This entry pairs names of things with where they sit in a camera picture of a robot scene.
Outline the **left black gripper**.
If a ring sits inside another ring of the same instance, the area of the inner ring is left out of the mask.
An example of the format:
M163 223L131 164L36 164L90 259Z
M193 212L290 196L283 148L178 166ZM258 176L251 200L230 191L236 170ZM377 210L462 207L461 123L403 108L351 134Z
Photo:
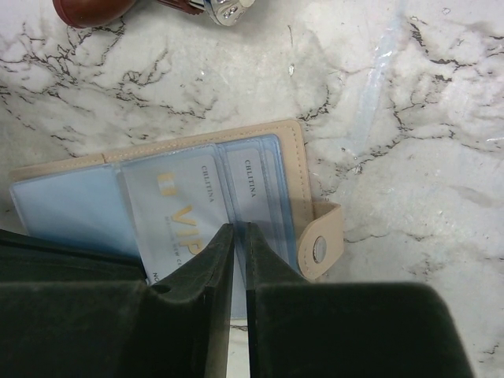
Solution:
M3 283L115 280L146 280L142 263L134 258L1 231Z

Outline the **white VIP card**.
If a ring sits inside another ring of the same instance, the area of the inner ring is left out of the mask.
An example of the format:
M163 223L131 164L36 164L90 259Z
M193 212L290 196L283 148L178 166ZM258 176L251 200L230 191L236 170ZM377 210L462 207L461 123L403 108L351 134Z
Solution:
M228 223L216 156L204 146L121 163L151 284L199 254Z

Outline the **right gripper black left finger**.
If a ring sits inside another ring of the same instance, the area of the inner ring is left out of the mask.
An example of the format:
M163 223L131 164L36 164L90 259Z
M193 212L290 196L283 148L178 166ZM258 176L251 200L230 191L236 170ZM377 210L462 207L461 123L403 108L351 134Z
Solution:
M160 282L1 281L4 377L223 377L234 232Z

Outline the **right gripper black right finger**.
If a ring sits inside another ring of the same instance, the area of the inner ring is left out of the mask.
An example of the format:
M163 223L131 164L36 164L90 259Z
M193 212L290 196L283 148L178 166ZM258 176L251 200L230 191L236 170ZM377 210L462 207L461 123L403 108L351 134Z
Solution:
M253 377L471 377L446 303L418 283L310 283L244 233Z

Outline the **beige card holder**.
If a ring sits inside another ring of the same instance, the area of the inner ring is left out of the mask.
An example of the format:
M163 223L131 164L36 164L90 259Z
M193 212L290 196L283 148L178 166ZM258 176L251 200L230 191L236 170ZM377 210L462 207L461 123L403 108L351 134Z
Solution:
M256 224L272 250L308 280L326 273L344 250L343 211L312 200L295 120L34 165L11 180L29 235L134 258L150 284L232 224L235 319L246 317L246 223Z

